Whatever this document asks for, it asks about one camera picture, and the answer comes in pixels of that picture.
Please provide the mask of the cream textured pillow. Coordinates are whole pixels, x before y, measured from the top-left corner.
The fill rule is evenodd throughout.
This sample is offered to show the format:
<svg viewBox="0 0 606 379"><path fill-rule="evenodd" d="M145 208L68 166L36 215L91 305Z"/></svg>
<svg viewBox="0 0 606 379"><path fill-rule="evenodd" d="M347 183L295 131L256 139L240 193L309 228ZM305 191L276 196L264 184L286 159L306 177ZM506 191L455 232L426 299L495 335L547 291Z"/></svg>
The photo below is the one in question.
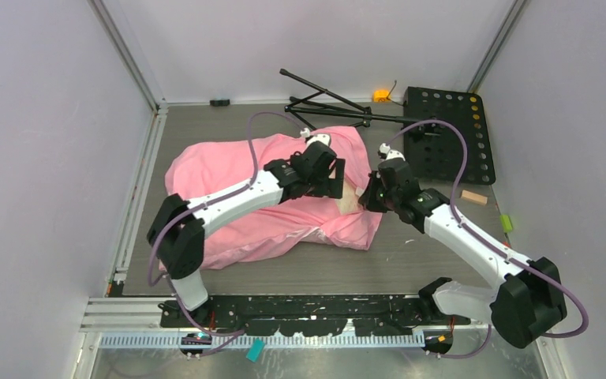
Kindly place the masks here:
<svg viewBox="0 0 606 379"><path fill-rule="evenodd" d="M360 212L363 208L359 204L359 198L364 190L356 187L351 183L344 183L342 187L342 196L335 200L341 215L348 215L355 212Z"/></svg>

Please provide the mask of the pink pillowcase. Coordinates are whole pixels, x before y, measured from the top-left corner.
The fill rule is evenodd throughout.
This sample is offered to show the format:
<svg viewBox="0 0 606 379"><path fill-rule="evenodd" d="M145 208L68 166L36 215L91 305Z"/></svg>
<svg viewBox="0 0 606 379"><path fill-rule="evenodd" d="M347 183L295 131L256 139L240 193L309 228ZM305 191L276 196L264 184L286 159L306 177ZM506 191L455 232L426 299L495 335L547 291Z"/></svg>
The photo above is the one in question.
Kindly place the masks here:
<svg viewBox="0 0 606 379"><path fill-rule="evenodd" d="M309 143L302 137L276 134L248 141L203 142L187 147L165 174L169 195L189 202L205 222L203 269L282 256L299 242L367 250L382 216L361 207L358 198L370 172L365 144L349 126L319 129L330 148L345 162L341 197L308 197L280 201L276 179L256 168L289 159Z"/></svg>

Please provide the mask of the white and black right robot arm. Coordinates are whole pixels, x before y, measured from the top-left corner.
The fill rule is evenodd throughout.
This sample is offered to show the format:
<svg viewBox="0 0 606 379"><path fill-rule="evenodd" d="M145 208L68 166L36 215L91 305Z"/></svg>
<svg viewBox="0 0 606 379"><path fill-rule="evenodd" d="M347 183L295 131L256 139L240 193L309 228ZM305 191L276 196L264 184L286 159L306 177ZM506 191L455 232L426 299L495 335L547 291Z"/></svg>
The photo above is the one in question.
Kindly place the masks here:
<svg viewBox="0 0 606 379"><path fill-rule="evenodd" d="M440 191L422 189L404 159L384 160L371 171L359 202L370 212L395 213L456 253L487 282L486 288L473 287L440 277L421 288L419 314L429 324L448 315L467 317L524 348L567 318L552 261L532 260L478 229Z"/></svg>

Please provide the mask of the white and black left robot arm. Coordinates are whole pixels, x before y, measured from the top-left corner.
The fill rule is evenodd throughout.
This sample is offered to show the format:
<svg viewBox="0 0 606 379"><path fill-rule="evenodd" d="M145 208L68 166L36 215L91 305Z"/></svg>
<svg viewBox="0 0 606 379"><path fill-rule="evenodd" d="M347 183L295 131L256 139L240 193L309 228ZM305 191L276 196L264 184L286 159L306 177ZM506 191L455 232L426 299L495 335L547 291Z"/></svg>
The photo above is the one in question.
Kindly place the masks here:
<svg viewBox="0 0 606 379"><path fill-rule="evenodd" d="M339 199L345 165L324 137L313 137L303 152L274 159L243 182L194 199L177 193L166 197L146 239L153 257L164 265L181 304L181 318L193 327L209 320L209 295L200 274L208 237L243 216L286 201Z"/></svg>

